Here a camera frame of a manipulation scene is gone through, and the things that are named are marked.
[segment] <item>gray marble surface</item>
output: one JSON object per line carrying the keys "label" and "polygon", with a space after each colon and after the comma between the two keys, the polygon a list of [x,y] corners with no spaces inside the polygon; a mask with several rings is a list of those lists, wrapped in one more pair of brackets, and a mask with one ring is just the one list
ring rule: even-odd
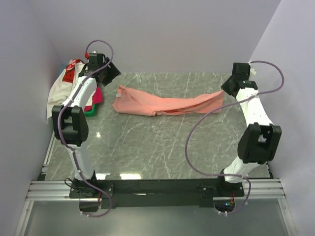
{"label": "gray marble surface", "polygon": [[[220,90],[228,74],[217,73],[127,73],[103,87],[104,103],[97,115],[87,118],[91,163],[98,178],[198,178],[185,161],[188,133],[201,114],[145,117],[118,114],[112,107],[118,85],[143,90],[160,97],[190,98]],[[234,100],[225,95],[224,104]],[[195,167],[219,173],[237,156],[237,144],[246,128],[239,106],[206,118],[189,142],[189,157]],[[57,140],[52,149],[46,180],[73,177],[73,166]],[[262,165],[250,177],[270,177]]]}

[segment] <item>metal frame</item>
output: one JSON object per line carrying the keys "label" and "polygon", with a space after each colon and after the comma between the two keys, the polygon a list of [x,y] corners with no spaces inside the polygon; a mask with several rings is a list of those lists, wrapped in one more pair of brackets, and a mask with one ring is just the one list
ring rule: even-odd
{"label": "metal frame", "polygon": [[[52,134],[45,161],[43,163],[42,175],[47,173],[48,165],[51,159],[55,136]],[[289,236],[297,236],[297,231],[291,217],[285,193],[279,179],[262,178],[251,179],[252,190],[250,199],[278,199],[283,220]],[[248,183],[243,182],[244,192],[247,194]],[[71,199],[69,198],[70,187],[66,186],[63,181],[32,181],[26,197],[26,201],[21,213],[15,236],[23,236],[31,215],[33,203],[35,201],[97,201],[96,198]],[[213,200],[228,200],[225,197],[214,197]]]}
{"label": "metal frame", "polygon": [[289,236],[298,236],[286,199],[278,199],[282,217]]}
{"label": "metal frame", "polygon": [[[252,179],[250,199],[285,199],[285,194],[279,179]],[[244,191],[248,191],[248,183],[243,183]],[[97,198],[69,198],[70,187],[63,181],[32,181],[26,201],[97,201]],[[229,198],[217,197],[214,200]]]}
{"label": "metal frame", "polygon": [[28,225],[34,201],[25,201],[19,223],[16,227],[14,236],[23,236]]}

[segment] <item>pink cloth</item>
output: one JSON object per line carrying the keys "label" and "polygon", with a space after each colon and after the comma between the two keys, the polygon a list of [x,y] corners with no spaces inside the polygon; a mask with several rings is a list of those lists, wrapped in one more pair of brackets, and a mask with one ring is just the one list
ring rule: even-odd
{"label": "pink cloth", "polygon": [[[103,94],[102,94],[102,90],[100,90],[100,87],[98,86],[95,90],[93,97],[92,97],[92,106],[94,104],[101,103],[101,102],[103,102]],[[88,111],[92,110],[92,106],[85,106],[84,111],[88,112]]]}
{"label": "pink cloth", "polygon": [[113,107],[118,113],[134,115],[182,115],[186,113],[208,113],[223,105],[224,92],[202,94],[194,98],[160,98],[143,91],[118,87]]}

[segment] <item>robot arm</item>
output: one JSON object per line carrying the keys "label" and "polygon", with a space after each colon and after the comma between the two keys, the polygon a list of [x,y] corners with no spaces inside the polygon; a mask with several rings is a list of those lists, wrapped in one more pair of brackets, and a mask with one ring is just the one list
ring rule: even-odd
{"label": "robot arm", "polygon": [[[89,127],[84,117],[83,109],[85,108],[86,103],[88,102],[88,99],[92,93],[96,90],[97,85],[103,84],[105,86],[109,84],[116,76],[120,75],[120,71],[114,66],[113,63],[110,63],[108,67],[87,79],[84,83],[84,86],[80,88],[80,84],[85,80],[87,75],[104,66],[109,60],[109,58],[106,58],[104,54],[98,53],[90,53],[88,54],[87,58],[89,59],[89,62],[80,72],[76,87],[70,94],[69,98],[61,106],[53,107],[52,115],[55,136],[57,139],[60,139],[57,124],[58,115],[63,106],[69,103],[70,98],[72,98],[79,89],[74,101],[63,113],[62,133],[67,145],[73,148],[76,153],[76,159],[83,176],[85,179],[91,180],[95,177],[95,172],[92,165],[90,164],[89,154],[85,143],[86,139],[88,138]],[[70,148],[65,148],[69,152],[72,164],[74,166],[75,179],[82,180],[80,174],[75,168],[76,165],[74,162],[73,151]]]}
{"label": "robot arm", "polygon": [[[273,160],[282,133],[280,126],[274,126],[266,115],[257,96],[258,87],[254,81],[249,81],[250,73],[249,63],[234,63],[232,76],[221,87],[237,101],[256,96],[241,103],[247,129],[239,141],[238,156],[224,169],[224,174],[246,176],[255,167]],[[225,181],[238,183],[242,179],[225,176]]]}

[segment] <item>white enclosure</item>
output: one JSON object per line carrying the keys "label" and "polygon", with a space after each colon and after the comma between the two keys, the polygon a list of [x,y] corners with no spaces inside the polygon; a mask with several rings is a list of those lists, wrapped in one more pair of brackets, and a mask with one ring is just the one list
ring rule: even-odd
{"label": "white enclosure", "polygon": [[[94,39],[111,43],[122,72],[230,73],[233,62],[277,64],[284,88],[261,98],[283,129],[271,167],[299,235],[313,235],[314,9],[311,0],[0,1],[1,235],[14,234],[40,173],[52,134],[47,97],[60,65],[83,59]],[[91,50],[109,54],[100,44]],[[272,68],[256,69],[259,90],[280,81]]]}

